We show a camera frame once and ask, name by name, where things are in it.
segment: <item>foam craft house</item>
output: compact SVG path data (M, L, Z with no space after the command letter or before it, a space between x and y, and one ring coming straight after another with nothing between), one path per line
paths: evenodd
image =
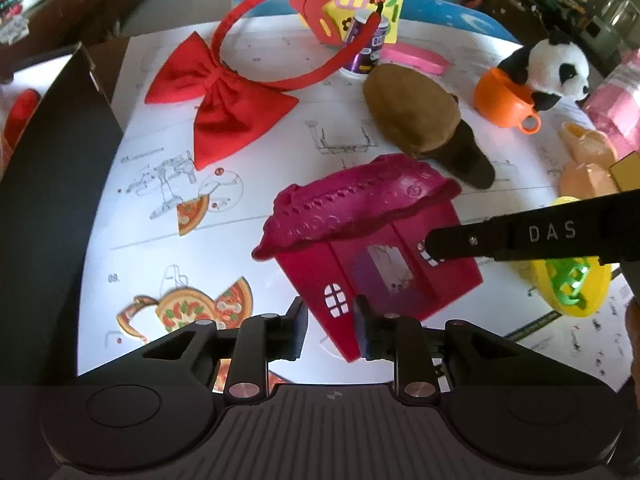
M257 260L276 258L347 361L360 357L353 298L423 320L482 283L472 258L438 262L422 241L460 224L460 185L401 153L278 193Z

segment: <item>blue plastic stool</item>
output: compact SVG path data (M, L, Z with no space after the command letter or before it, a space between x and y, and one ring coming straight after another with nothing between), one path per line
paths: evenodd
M232 0L235 7L242 0ZM246 17L295 14L289 0L267 0L245 14ZM404 0L400 18L414 22L435 23L447 27L478 32L486 36L518 43L511 33L491 16L477 10L442 0Z

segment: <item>purple container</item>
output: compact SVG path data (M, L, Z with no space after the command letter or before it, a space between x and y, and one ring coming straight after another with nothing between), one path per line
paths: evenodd
M353 23L347 37L344 40L344 44L347 45L353 41L357 33L367 23L367 18L374 12L369 9L359 9L353 15ZM389 30L389 20L382 16L380 19L380 25L378 30L373 33L373 37L369 44L363 48L352 61L347 63L340 69L340 72L348 77L354 77L356 79L364 79L369 75L373 67L378 64L380 59L380 51L385 44L385 36Z

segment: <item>orange toy teacup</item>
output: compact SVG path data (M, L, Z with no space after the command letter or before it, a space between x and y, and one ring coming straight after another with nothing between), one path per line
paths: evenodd
M540 129L540 116L533 105L529 89L516 85L495 67L484 73L474 93L474 106L484 118L501 128L517 126L524 134L535 134ZM522 123L527 117L534 118L536 126L525 128Z

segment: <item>pink lid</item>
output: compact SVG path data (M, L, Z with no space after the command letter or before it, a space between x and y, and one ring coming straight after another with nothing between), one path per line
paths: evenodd
M380 61L393 61L410 65L418 70L435 75L443 74L451 64L440 54L406 43L385 43L380 52Z
M362 237L461 191L460 184L426 162L402 153L380 155L369 164L278 193L252 256L267 260L321 240Z

